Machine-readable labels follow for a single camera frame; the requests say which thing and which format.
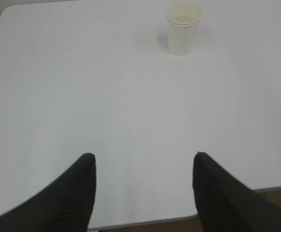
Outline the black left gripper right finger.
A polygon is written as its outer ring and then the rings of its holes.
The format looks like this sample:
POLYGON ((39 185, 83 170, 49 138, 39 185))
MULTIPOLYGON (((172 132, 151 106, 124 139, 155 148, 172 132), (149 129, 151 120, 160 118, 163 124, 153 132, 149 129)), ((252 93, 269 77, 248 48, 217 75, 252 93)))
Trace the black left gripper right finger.
POLYGON ((242 184, 205 152, 194 156, 192 188, 206 232, 281 232, 281 207, 242 184))

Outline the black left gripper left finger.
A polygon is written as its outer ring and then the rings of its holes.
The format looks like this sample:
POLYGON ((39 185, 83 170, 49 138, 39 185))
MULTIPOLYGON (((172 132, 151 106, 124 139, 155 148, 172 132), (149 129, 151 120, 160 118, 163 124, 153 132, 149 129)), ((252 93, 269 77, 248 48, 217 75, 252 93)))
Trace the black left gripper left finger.
POLYGON ((83 154, 42 191, 0 216, 0 232, 85 232, 96 193, 96 159, 83 154))

